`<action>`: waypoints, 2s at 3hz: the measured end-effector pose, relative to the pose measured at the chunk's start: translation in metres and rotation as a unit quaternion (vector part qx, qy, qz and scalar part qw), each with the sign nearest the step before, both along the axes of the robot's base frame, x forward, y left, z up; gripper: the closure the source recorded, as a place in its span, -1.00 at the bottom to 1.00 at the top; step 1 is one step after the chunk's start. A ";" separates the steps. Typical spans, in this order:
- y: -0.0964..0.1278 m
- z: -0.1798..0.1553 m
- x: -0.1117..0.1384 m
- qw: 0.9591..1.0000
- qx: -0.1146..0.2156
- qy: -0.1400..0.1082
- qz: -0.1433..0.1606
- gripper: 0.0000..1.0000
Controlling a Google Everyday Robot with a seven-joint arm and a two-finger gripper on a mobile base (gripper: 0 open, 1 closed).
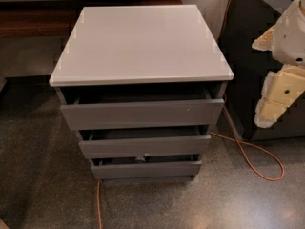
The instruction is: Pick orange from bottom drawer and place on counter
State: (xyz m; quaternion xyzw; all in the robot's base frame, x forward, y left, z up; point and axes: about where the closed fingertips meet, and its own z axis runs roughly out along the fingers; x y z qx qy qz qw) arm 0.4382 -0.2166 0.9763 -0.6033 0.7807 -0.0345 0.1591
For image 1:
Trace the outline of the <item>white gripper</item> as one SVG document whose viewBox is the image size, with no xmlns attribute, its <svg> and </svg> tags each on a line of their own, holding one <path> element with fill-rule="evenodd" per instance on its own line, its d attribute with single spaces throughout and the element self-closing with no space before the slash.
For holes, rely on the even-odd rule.
<svg viewBox="0 0 305 229">
<path fill-rule="evenodd" d="M 265 78 L 254 117 L 254 123 L 260 128 L 274 125 L 305 92 L 304 7 L 305 0 L 294 0 L 275 25 L 252 44 L 253 49 L 272 51 L 275 60 L 290 64 L 277 73 L 268 72 Z"/>
</svg>

